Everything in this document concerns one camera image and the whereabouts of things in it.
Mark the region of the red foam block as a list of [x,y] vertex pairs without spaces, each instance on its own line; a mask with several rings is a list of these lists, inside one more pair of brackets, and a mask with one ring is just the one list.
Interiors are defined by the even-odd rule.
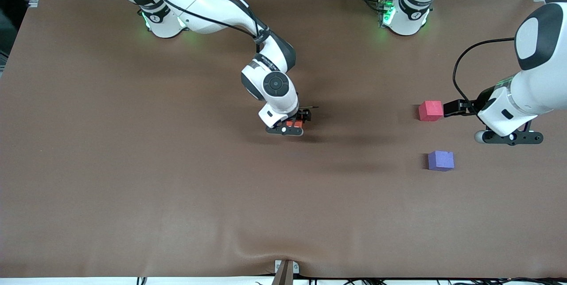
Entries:
[[424,101],[418,107],[420,121],[434,122],[445,117],[441,101]]

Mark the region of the purple foam block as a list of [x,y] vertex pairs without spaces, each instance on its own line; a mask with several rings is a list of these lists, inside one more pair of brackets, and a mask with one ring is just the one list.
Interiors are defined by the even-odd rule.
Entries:
[[427,155],[428,170],[447,172],[455,168],[454,152],[434,150]]

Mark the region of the brown table mat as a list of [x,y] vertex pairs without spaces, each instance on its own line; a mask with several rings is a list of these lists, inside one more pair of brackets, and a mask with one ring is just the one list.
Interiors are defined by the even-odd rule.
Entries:
[[[0,277],[567,278],[567,112],[484,145],[454,63],[541,3],[435,0],[411,37],[362,0],[246,0],[297,52],[302,137],[269,135],[233,29],[160,39],[127,0],[40,0],[0,78]],[[428,170],[434,150],[455,168]]]

